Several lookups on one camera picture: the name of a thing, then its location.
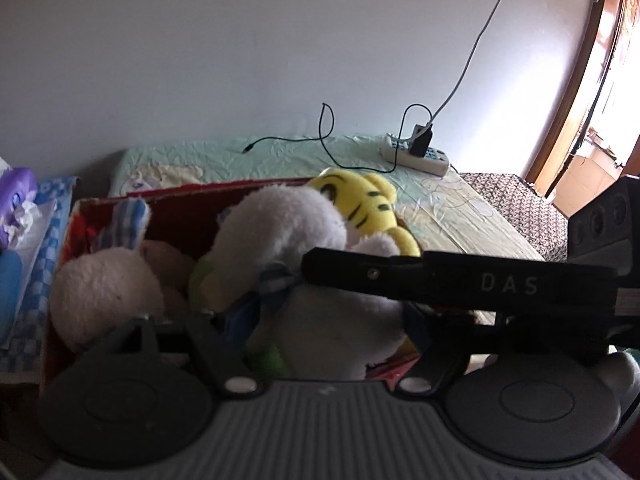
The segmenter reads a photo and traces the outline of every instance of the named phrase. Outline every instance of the doorway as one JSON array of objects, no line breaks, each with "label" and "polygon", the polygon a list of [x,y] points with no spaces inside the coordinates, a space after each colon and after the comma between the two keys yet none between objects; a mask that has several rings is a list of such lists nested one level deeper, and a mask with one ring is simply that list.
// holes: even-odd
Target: doorway
[{"label": "doorway", "polygon": [[564,215],[621,174],[640,173],[639,76],[640,0],[594,2],[574,74],[527,175]]}]

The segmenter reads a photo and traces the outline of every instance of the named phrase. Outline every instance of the white power strip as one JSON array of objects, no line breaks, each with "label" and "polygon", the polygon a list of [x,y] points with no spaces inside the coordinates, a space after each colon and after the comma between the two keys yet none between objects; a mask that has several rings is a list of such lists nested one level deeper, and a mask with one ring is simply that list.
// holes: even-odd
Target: white power strip
[{"label": "white power strip", "polygon": [[[386,136],[382,142],[380,153],[386,160],[393,162],[396,159],[397,145],[398,142],[395,139]],[[415,156],[409,153],[409,146],[405,140],[401,140],[398,147],[398,164],[437,176],[445,176],[450,167],[449,157],[442,150],[428,148],[424,156]]]}]

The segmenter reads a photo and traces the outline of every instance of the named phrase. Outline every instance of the yellow plush toy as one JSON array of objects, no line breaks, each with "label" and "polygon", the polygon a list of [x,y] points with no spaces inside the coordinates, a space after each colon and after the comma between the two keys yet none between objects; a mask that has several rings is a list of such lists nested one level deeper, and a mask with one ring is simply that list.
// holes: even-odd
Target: yellow plush toy
[{"label": "yellow plush toy", "polygon": [[359,237],[385,232],[396,242],[400,254],[421,256],[412,234],[400,227],[393,211],[396,188],[384,177],[328,168],[308,183],[325,195]]}]

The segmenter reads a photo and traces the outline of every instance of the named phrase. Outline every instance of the purple package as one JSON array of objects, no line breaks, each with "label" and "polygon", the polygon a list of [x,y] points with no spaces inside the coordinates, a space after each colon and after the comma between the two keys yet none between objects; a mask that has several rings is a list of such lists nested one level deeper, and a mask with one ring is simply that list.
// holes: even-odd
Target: purple package
[{"label": "purple package", "polygon": [[4,226],[15,225],[15,208],[25,200],[33,202],[37,192],[36,176],[29,168],[6,170],[0,175],[0,250],[9,246]]}]

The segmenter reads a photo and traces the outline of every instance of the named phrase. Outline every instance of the wall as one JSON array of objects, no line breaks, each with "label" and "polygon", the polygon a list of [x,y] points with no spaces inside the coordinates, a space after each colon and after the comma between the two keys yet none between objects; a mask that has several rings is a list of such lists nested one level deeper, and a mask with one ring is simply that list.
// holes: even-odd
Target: wall
[{"label": "wall", "polygon": [[[437,108],[495,0],[0,0],[0,154],[104,174],[167,139],[398,129]],[[522,173],[589,0],[505,0],[434,125],[461,171]],[[417,112],[410,122],[422,120]]]}]

